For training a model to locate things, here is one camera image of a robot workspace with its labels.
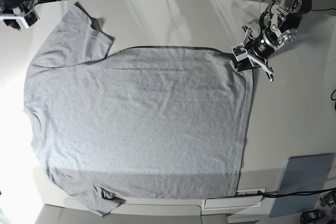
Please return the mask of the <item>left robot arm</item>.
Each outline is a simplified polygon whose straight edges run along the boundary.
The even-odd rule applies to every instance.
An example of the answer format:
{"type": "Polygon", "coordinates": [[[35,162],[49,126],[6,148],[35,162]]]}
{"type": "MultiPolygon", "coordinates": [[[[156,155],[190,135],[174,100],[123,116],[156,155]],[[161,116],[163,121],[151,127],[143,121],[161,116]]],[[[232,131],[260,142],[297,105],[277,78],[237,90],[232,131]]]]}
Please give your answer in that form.
{"type": "Polygon", "coordinates": [[[258,20],[257,37],[250,27],[242,27],[244,39],[232,47],[236,70],[262,68],[273,82],[274,71],[268,58],[296,37],[303,15],[311,10],[312,0],[271,0],[258,20]]]}

